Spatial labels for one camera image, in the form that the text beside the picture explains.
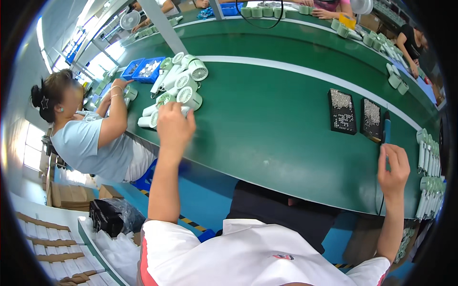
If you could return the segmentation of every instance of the blue crate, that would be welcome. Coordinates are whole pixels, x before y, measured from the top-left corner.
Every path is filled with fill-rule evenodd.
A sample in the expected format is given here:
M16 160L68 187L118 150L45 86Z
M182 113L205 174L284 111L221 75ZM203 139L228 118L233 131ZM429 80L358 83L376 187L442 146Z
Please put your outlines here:
M158 57L158 58L151 58L151 59L144 59L142 63L140 63L137 69L132 74L132 79L141 82L141 83L155 83L156 79L159 77L159 70L160 65L154 70L154 72L149 77L138 76L140 71L146 66L146 64L151 63L152 61L162 62L165 57Z
M122 72L121 77L123 79L125 79L126 81L130 81L132 79L133 73L129 75L129 72L131 71L133 66L135 66L136 64L140 65L142 63L142 61L144 61L144 60L145 60L145 58L136 59L136 60L131 61L131 63Z
M238 14L237 8L235 7L235 3L224 3L219 5L221 6L221 11L223 12L224 16L235 16ZM242 9L243 3L237 3L237 6L240 10Z

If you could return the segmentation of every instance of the light blue t-shirt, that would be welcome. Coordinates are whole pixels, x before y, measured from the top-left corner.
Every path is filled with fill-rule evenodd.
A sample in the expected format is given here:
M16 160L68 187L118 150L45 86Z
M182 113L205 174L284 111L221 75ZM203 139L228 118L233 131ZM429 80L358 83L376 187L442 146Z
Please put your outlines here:
M98 149L102 117L92 111L76 113L84 118L69 121L51 137L57 153L77 171L122 182L133 158L133 139L123 133Z

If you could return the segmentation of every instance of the hair bun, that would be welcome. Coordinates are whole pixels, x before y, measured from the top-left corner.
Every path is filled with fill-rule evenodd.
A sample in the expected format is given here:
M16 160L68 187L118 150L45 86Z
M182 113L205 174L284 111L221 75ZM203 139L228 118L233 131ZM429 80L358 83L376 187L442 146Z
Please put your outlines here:
M43 96L41 95L41 89L37 85L32 87L30 98L34 107L41 107Z

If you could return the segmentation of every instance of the green workbench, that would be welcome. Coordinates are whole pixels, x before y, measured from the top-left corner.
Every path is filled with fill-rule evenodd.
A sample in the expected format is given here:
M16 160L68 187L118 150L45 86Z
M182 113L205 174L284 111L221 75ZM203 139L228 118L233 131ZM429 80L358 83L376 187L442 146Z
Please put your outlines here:
M288 14L330 26L311 16ZM253 21L258 25L273 23ZM437 110L423 91L411 82L409 91L401 96L387 81L387 60L363 45L290 22L261 30L243 19L232 19L191 24L175 31L190 54L271 59L342 78L387 100L437 137ZM129 45L120 63L126 66L131 60L156 56L173 56L160 34ZM291 196L378 214L382 200L376 182L379 145L361 133L330 130L329 89L353 95L358 129L360 94L273 67L223 62L206 62L206 66L210 75L198 90L203 104L195 113L197 130L185 153L187 159ZM152 85L131 85L139 95L129 106L127 130L159 145L156 132L137 125L143 109L155 103L150 98ZM405 217L414 218L421 178L414 171L418 162L416 130L393 113L391 120L391 143L406 149L413 170L405 188Z

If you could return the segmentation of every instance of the yellow black tape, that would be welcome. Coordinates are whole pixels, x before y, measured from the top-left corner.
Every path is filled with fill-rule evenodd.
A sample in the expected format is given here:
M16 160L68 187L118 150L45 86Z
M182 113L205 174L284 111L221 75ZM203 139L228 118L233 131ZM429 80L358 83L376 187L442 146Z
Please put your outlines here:
M346 264L346 263L333 263L333 265L336 267L336 268L351 268L351 267L354 267L354 265L352 264Z
M142 190L142 189L138 189L140 192L142 192L142 194L144 194L145 196L149 197L149 192L148 191L145 191L145 190ZM184 216L180 215L179 219L181 219L182 222L184 223L187 223L189 224L190 226L192 226L193 228L201 231L201 232L204 232L206 231L207 229L204 228L203 226L200 226L198 225L197 223L193 222L192 220L190 220L189 218L185 218Z

